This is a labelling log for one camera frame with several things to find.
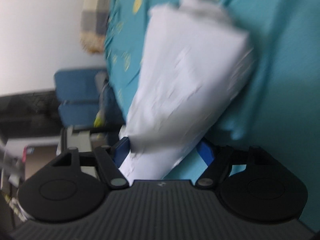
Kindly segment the white polo shirt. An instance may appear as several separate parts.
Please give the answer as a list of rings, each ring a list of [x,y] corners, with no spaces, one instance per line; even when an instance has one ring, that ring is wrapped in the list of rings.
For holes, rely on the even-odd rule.
[[[150,9],[138,88],[121,135],[129,182],[165,177],[199,143],[253,70],[249,33],[213,2]]]

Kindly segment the white desk with black legs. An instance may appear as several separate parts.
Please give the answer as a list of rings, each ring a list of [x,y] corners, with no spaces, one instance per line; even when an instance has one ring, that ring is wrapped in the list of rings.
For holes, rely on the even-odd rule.
[[[70,126],[67,129],[62,129],[61,132],[61,151],[65,151],[68,148],[77,148],[79,152],[89,152],[92,150],[90,137],[92,134],[98,133],[118,133],[121,125],[108,124],[104,127],[88,128],[88,127],[73,127]],[[7,161],[7,150],[1,146],[1,170],[7,172],[10,175],[16,175],[22,180],[24,178],[24,171],[17,168],[15,165],[10,164]]]

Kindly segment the yellow green plush toy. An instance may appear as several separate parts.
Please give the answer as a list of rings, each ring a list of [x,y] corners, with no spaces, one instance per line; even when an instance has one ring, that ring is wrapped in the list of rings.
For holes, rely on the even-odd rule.
[[[95,117],[93,126],[94,128],[104,127],[105,125],[105,114],[104,111],[100,110]]]

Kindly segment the blue covered chair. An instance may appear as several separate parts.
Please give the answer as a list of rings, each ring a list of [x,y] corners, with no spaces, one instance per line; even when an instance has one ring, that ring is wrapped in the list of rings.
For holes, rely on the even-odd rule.
[[[106,75],[104,68],[62,69],[54,74],[55,91],[59,101],[98,101],[100,90],[95,77]]]
[[[93,127],[98,114],[104,118],[103,124],[123,124],[122,113],[115,108],[100,109],[98,104],[64,103],[58,108],[62,124],[69,126]]]

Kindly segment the brown cardboard box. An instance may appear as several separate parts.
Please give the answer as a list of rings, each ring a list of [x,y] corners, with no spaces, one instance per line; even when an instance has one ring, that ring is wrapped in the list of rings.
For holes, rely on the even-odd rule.
[[[23,150],[25,180],[56,157],[57,144],[28,145]]]

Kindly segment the teal patterned bed sheet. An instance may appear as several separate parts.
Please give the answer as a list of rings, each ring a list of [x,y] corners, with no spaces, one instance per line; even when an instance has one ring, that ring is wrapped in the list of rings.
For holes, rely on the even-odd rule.
[[[308,189],[301,220],[319,230],[319,0],[210,0],[251,34],[255,71],[208,133],[218,145],[260,146]],[[105,55],[126,114],[138,86],[148,10],[178,0],[111,0]]]

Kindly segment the grey cloth on chair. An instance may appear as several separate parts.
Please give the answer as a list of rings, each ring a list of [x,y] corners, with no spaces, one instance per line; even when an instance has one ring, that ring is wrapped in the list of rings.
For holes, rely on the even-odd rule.
[[[100,71],[95,77],[95,85],[99,94],[99,104],[103,104],[103,93],[108,84],[108,74],[107,72]]]

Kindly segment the dark window grille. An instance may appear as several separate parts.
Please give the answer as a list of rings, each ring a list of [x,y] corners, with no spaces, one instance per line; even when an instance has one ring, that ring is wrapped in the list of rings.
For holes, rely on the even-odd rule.
[[[1,96],[1,140],[59,135],[59,105],[54,90]]]

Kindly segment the plaid checkered pillow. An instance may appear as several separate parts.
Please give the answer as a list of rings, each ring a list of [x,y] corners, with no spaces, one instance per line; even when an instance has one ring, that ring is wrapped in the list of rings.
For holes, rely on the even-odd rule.
[[[80,44],[89,54],[104,52],[110,0],[84,0],[80,21]]]

